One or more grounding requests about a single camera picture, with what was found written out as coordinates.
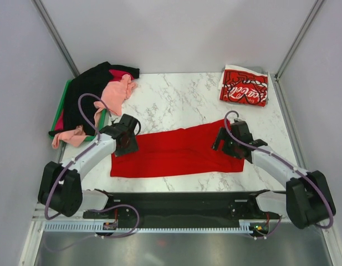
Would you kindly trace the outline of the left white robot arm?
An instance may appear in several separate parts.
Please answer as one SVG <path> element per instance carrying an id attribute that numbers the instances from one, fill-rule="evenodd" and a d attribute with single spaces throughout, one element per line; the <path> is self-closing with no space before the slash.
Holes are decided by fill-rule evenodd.
<path id="1" fill-rule="evenodd" d="M 138 151 L 136 129 L 141 130 L 140 121 L 123 114 L 119 122 L 103 127 L 80 154 L 61 163 L 46 164 L 38 192 L 38 202 L 45 206 L 45 218 L 72 217 L 79 211 L 111 217 L 115 205 L 109 201 L 109 194 L 102 190 L 83 190 L 81 183 L 104 158 Z"/>

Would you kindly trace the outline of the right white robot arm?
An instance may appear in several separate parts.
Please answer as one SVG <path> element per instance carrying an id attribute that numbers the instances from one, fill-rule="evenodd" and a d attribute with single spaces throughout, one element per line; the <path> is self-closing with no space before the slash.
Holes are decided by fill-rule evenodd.
<path id="1" fill-rule="evenodd" d="M 288 217 L 299 229 L 333 226 L 336 209 L 324 174 L 295 166 L 262 139 L 255 140 L 245 121 L 235 120 L 230 124 L 224 119 L 212 148 L 263 169 L 285 188 L 283 193 L 271 190 L 251 193 L 247 204 L 251 217 L 260 218 L 270 212 Z"/>

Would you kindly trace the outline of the plain red t-shirt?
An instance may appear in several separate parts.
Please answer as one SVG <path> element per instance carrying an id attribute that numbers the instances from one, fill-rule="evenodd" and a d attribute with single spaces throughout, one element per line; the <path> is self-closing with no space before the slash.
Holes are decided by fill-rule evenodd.
<path id="1" fill-rule="evenodd" d="M 212 145 L 224 121 L 136 136 L 139 150 L 111 157 L 111 177 L 153 178 L 208 172 L 242 172 L 243 159 Z"/>

